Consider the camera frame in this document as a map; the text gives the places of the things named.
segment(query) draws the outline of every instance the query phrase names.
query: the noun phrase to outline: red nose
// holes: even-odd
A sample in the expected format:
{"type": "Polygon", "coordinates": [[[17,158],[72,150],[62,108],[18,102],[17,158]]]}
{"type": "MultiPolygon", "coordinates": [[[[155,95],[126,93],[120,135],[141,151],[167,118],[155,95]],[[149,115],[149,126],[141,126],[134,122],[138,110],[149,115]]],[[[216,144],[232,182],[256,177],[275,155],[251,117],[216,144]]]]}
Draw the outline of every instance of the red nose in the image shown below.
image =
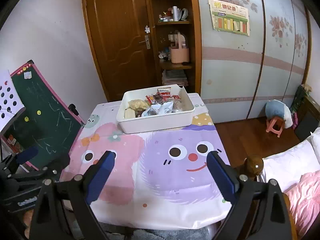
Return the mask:
{"type": "Polygon", "coordinates": [[[190,153],[188,159],[192,162],[195,162],[198,159],[198,155],[195,153],[190,153]]]}

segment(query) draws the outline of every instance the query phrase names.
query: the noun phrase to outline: pink stool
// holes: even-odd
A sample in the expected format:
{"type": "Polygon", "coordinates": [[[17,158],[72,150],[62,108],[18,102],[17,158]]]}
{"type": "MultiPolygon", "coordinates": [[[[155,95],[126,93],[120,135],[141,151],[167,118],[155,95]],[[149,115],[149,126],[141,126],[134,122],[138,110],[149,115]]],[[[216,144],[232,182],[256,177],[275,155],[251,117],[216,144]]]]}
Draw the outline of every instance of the pink stool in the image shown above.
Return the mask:
{"type": "Polygon", "coordinates": [[[271,121],[269,122],[267,119],[267,129],[266,132],[273,132],[275,134],[278,135],[278,137],[280,137],[280,134],[282,133],[282,130],[284,128],[284,120],[281,117],[278,116],[274,116],[271,121]],[[278,124],[281,126],[280,130],[277,131],[275,129],[273,129],[273,126],[276,124],[276,122],[278,122],[278,124]]]}

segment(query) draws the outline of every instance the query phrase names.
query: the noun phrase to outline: tablecloth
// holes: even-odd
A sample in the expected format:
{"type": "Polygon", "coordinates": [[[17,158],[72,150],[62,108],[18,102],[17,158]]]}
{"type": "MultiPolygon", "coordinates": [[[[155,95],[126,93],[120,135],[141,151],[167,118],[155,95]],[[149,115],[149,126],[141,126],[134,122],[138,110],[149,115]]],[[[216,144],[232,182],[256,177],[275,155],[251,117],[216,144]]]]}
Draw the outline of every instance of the tablecloth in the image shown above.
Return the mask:
{"type": "Polygon", "coordinates": [[[124,134],[116,121],[119,102],[99,104],[70,154],[60,181],[84,174],[106,150],[116,153],[114,169],[91,208],[98,221],[158,230],[198,229],[228,214],[226,202],[206,166],[217,150],[229,164],[200,96],[192,124],[184,128],[124,134]]]}

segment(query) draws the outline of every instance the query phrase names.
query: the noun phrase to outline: wooden floor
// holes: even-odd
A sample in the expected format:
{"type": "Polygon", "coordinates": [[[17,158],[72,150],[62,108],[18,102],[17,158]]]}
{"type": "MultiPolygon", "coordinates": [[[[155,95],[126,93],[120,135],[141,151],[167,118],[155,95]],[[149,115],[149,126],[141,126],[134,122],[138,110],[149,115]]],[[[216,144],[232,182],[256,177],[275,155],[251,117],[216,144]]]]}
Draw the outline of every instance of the wooden floor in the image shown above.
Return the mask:
{"type": "Polygon", "coordinates": [[[215,126],[232,167],[243,164],[249,155],[264,158],[300,143],[292,128],[284,129],[280,138],[272,132],[267,133],[265,117],[217,123],[215,126]]]}

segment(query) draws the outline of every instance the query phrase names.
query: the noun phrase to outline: door lock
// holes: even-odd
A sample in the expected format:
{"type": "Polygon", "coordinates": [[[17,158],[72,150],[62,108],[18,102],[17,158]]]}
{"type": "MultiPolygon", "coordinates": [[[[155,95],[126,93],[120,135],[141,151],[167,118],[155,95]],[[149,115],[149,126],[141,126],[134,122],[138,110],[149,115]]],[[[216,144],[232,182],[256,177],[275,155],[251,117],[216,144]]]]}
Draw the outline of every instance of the door lock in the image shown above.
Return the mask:
{"type": "Polygon", "coordinates": [[[149,35],[145,35],[144,36],[145,40],[144,41],[140,41],[139,43],[146,43],[147,49],[150,49],[150,41],[149,41],[149,35]]]}

